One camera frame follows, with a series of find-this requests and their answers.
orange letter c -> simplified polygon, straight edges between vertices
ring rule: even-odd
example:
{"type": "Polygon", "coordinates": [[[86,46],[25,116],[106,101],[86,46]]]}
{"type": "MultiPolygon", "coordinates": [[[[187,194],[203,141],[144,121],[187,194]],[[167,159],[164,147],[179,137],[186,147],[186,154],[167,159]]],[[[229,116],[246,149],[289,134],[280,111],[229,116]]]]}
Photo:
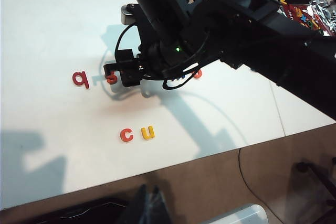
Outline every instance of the orange letter c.
{"type": "Polygon", "coordinates": [[[120,132],[120,138],[121,140],[123,140],[124,142],[129,142],[133,139],[133,135],[130,135],[129,137],[126,137],[126,133],[131,133],[132,130],[131,129],[123,129],[121,132],[120,132]]]}

cable on floor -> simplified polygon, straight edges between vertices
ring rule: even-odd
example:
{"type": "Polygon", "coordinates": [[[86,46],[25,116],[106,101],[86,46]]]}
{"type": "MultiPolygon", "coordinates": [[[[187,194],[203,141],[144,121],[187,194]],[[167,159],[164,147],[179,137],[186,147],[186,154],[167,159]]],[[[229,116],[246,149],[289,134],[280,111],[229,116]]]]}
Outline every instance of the cable on floor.
{"type": "Polygon", "coordinates": [[[285,224],[280,218],[279,218],[279,216],[277,216],[274,212],[273,212],[273,210],[266,204],[266,202],[265,201],[263,201],[258,195],[256,195],[256,193],[254,192],[254,191],[252,191],[252,189],[250,188],[250,186],[247,184],[247,182],[246,182],[246,180],[245,180],[245,177],[244,177],[244,175],[243,175],[243,171],[242,171],[242,166],[240,165],[240,151],[241,151],[242,149],[240,148],[239,149],[239,151],[238,151],[238,166],[239,166],[239,172],[240,172],[240,175],[241,175],[241,177],[242,177],[242,179],[243,179],[243,181],[244,181],[244,183],[245,183],[245,185],[246,185],[246,187],[247,187],[247,189],[254,195],[254,197],[256,197],[257,199],[259,199],[270,211],[271,211],[271,213],[275,216],[275,217],[277,217],[277,219],[282,223],[282,224],[285,224]]]}

black cable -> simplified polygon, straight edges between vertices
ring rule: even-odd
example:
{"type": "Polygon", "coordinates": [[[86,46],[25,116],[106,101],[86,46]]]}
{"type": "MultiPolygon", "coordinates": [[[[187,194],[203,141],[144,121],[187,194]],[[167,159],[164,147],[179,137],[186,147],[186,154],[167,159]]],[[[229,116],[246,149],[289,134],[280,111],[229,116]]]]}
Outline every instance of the black cable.
{"type": "Polygon", "coordinates": [[[124,36],[124,34],[132,27],[132,26],[135,26],[136,25],[136,22],[134,22],[133,24],[129,25],[128,27],[126,27],[124,29],[124,31],[121,32],[121,34],[119,35],[119,38],[118,38],[118,41],[117,41],[117,44],[116,44],[116,48],[114,50],[114,56],[117,55],[117,51],[119,49],[119,44],[120,44],[120,41],[122,39],[122,37],[124,36]]]}
{"type": "Polygon", "coordinates": [[[245,180],[245,178],[244,178],[244,175],[243,175],[243,171],[242,171],[242,166],[241,166],[241,164],[240,164],[240,151],[241,151],[242,149],[240,148],[239,149],[239,151],[238,151],[238,166],[239,166],[239,172],[240,172],[240,175],[241,175],[241,177],[242,177],[242,179],[243,179],[243,181],[244,181],[244,183],[245,183],[245,185],[246,185],[246,187],[247,187],[247,189],[254,195],[254,197],[256,197],[257,199],[259,199],[270,211],[271,211],[271,213],[275,216],[275,217],[277,217],[277,219],[282,223],[282,224],[285,224],[280,218],[279,218],[279,216],[277,216],[274,212],[273,212],[273,210],[265,203],[265,201],[263,201],[258,195],[256,195],[256,193],[254,192],[254,191],[252,191],[252,189],[249,187],[249,185],[247,184],[247,182],[246,182],[246,180],[245,180]]]}
{"type": "Polygon", "coordinates": [[[191,76],[188,77],[188,79],[186,81],[184,81],[183,83],[181,83],[180,85],[177,85],[177,86],[173,86],[173,87],[169,87],[167,85],[167,82],[168,82],[168,79],[165,79],[163,81],[163,84],[162,84],[162,87],[166,90],[173,90],[173,89],[178,89],[180,87],[182,87],[183,85],[185,85],[187,82],[189,82],[196,74],[197,72],[199,71],[200,69],[198,69],[197,71],[194,71],[191,76]]]}

red letter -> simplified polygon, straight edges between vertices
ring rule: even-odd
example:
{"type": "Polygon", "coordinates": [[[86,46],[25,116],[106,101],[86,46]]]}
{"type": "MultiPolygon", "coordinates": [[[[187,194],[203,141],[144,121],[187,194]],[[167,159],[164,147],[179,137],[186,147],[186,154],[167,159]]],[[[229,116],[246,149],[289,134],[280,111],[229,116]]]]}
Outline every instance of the red letter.
{"type": "Polygon", "coordinates": [[[83,84],[85,84],[85,87],[87,89],[89,88],[89,82],[88,82],[88,79],[86,78],[86,74],[85,74],[84,71],[82,73],[81,72],[74,73],[72,75],[72,80],[74,81],[74,84],[76,84],[77,86],[82,86],[83,84]],[[82,80],[81,81],[77,81],[76,80],[77,76],[80,76],[82,80]]]}
{"type": "Polygon", "coordinates": [[[125,133],[131,133],[132,130],[131,129],[123,129],[121,132],[120,132],[120,138],[121,140],[123,140],[124,142],[129,142],[133,139],[133,135],[130,135],[130,137],[126,137],[125,136],[125,133]]]}
{"type": "Polygon", "coordinates": [[[116,84],[116,82],[118,81],[118,77],[114,75],[114,71],[111,71],[110,75],[106,76],[106,81],[111,85],[116,84]]]}
{"type": "Polygon", "coordinates": [[[202,76],[202,71],[201,69],[194,75],[194,78],[198,79],[202,76]]]}

yellow letter u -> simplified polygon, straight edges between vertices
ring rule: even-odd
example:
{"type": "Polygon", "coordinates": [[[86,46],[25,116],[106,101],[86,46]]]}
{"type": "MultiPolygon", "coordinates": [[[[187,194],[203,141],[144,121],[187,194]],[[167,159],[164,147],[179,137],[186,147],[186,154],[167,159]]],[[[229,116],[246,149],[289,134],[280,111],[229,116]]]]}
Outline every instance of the yellow letter u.
{"type": "Polygon", "coordinates": [[[142,137],[146,140],[155,137],[153,126],[148,126],[148,131],[149,131],[149,136],[147,135],[146,129],[141,128],[142,137]]]}

